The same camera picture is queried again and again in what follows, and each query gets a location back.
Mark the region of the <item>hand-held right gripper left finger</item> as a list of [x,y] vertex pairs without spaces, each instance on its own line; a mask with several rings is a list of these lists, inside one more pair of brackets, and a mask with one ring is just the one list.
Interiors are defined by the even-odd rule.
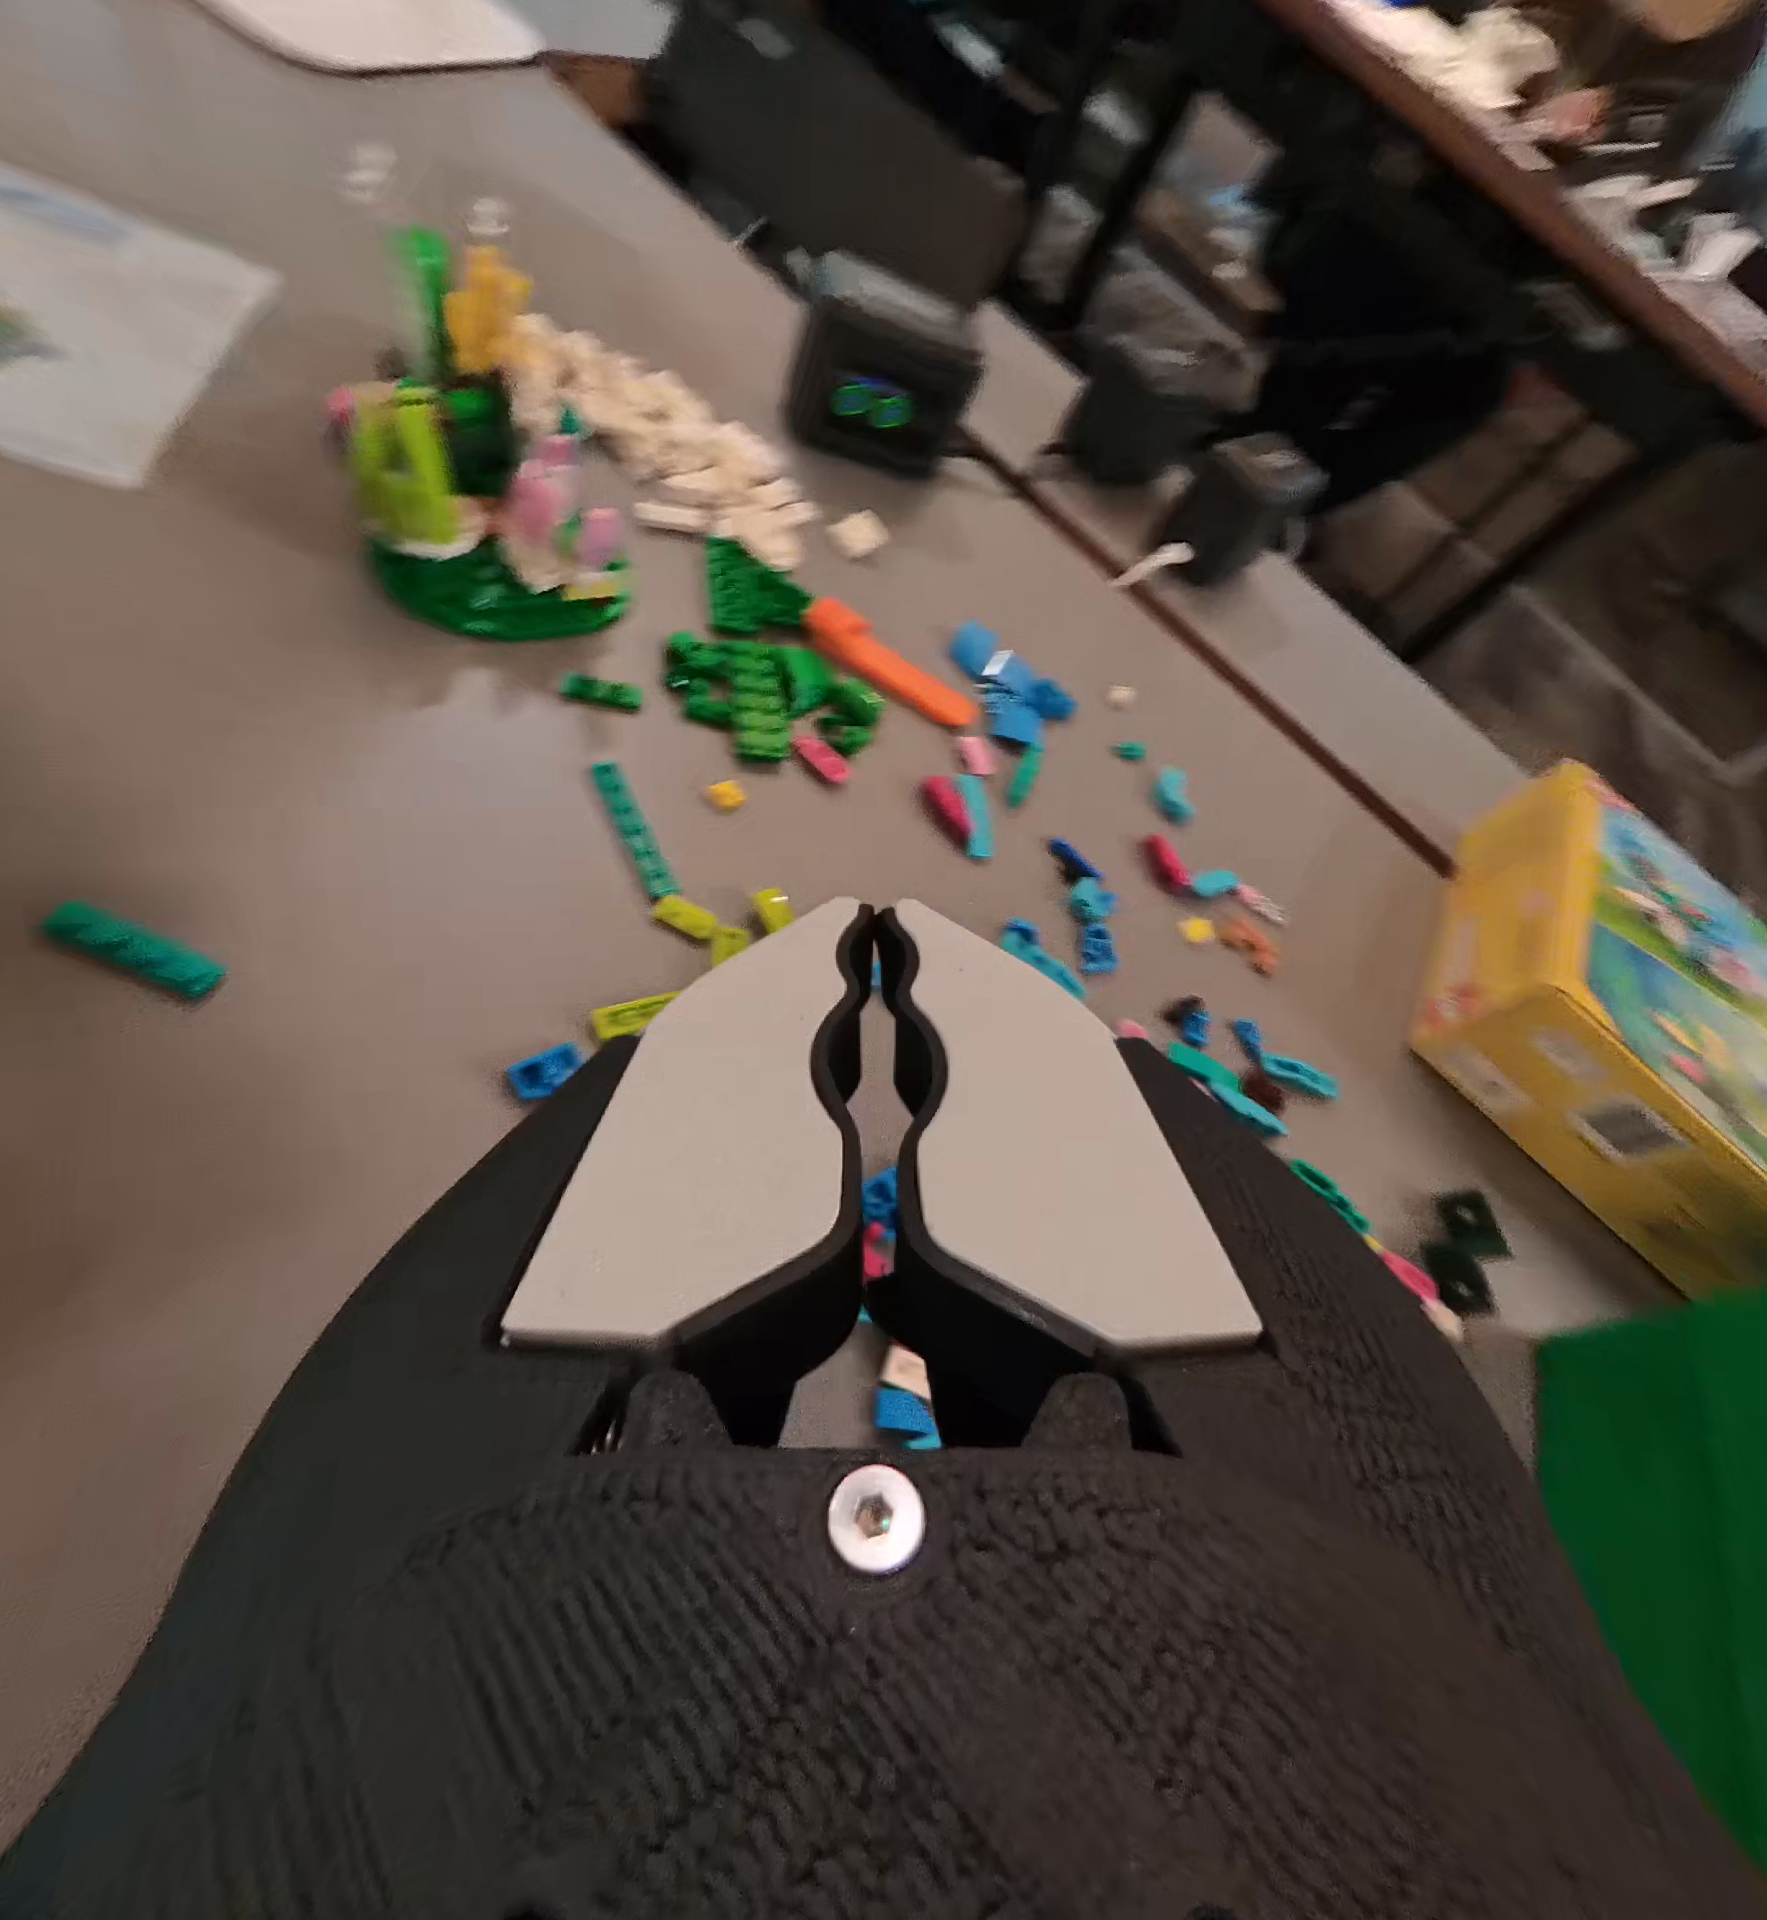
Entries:
[[622,1055],[501,1341],[675,1367],[733,1440],[775,1444],[860,1307],[862,1004],[851,897],[675,995]]

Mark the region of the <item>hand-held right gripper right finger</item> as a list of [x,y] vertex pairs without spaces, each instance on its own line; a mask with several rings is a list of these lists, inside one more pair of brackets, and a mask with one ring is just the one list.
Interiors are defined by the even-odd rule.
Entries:
[[1141,1070],[1072,995],[917,900],[875,922],[895,1022],[895,1251],[873,1313],[919,1356],[947,1447],[1004,1447],[1064,1378],[1147,1418],[1153,1366],[1264,1327]]

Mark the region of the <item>long teal plate brick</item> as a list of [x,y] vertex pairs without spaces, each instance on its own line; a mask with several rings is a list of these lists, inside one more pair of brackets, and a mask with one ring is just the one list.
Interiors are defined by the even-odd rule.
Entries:
[[587,779],[600,812],[609,828],[617,834],[645,900],[655,905],[659,900],[675,897],[680,891],[677,877],[622,767],[613,760],[594,760],[587,766]]

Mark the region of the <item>pile of green bricks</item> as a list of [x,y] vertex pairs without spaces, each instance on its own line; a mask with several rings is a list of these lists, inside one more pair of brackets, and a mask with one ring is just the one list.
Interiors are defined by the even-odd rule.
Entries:
[[723,536],[702,544],[702,586],[705,628],[671,630],[662,648],[662,684],[688,723],[726,732],[749,766],[789,758],[798,729],[835,756],[871,742],[885,700],[809,639],[809,591]]

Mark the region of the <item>yellow toy box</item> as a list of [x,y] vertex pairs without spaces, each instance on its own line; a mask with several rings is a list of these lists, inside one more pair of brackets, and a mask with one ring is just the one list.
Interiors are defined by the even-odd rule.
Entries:
[[1409,1044],[1675,1291],[1767,1285],[1767,925],[1590,767],[1463,837]]

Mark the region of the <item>orange brick separator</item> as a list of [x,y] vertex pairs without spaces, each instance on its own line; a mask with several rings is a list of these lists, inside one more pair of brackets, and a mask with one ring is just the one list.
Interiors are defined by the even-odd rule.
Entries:
[[895,653],[875,633],[871,620],[843,600],[832,597],[812,599],[803,609],[802,627],[832,665],[869,684],[885,700],[947,730],[973,730],[978,713],[976,703]]

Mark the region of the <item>long green brick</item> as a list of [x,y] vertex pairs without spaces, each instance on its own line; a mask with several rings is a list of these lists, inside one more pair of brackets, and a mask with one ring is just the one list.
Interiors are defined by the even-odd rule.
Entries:
[[83,900],[54,905],[38,932],[64,952],[187,1004],[204,1002],[227,979],[219,961]]

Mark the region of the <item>green plant brick model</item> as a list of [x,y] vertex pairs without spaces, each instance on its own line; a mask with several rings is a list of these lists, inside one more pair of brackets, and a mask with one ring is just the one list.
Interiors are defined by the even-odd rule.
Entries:
[[462,246],[387,228],[405,339],[328,396],[325,429],[390,602],[459,636],[569,639],[628,609],[630,537],[585,490],[587,425],[509,228],[497,198],[471,201]]

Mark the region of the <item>black power adapter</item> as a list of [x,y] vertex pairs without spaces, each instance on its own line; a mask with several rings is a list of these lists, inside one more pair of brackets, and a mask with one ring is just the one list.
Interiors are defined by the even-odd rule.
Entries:
[[1103,489],[1155,480],[1214,420],[1198,373],[1175,347],[1092,339],[1084,385],[1060,432],[1068,464]]
[[1187,556],[1171,565],[1195,588],[1218,588],[1277,548],[1327,490],[1324,470],[1270,429],[1208,443],[1187,467],[1158,530]]

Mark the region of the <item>pile of white bricks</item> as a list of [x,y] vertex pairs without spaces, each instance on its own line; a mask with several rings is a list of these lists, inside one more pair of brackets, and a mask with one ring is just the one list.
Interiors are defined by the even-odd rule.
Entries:
[[749,424],[719,416],[680,374],[542,314],[511,322],[501,371],[525,443],[594,443],[690,532],[730,539],[777,573],[798,570],[819,508],[789,457]]

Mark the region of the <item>black charger box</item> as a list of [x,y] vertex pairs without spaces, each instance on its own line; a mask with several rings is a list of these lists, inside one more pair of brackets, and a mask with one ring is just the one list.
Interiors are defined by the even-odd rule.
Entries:
[[984,371],[971,308],[855,253],[803,289],[783,418],[799,446],[924,480],[954,452]]

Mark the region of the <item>black office chair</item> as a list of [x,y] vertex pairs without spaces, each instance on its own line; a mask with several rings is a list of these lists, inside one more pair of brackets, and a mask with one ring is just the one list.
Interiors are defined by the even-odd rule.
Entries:
[[1017,251],[1017,176],[792,4],[680,4],[645,102],[671,172],[783,251],[851,253],[962,309]]

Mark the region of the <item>brick instruction booklet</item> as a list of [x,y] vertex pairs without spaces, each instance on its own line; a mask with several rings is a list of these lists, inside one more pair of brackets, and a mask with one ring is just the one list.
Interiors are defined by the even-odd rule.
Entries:
[[138,490],[270,269],[0,163],[0,455]]

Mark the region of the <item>cluttered wooden table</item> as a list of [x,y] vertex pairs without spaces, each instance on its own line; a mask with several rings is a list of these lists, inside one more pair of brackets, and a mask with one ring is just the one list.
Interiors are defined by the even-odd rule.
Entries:
[[1528,160],[1510,131],[1422,86],[1357,31],[1353,9],[1323,2],[1262,2],[1259,9],[1552,255],[1565,279],[1582,283],[1620,323],[1707,387],[1736,422],[1767,438],[1763,361],[1735,347],[1697,308],[1671,294],[1666,279],[1609,244],[1572,208],[1552,172]]

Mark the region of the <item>white lamp base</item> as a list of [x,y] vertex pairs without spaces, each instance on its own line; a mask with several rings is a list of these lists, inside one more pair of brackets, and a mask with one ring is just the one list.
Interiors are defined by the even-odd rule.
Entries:
[[497,2],[200,2],[256,48],[333,78],[509,68],[545,41]]

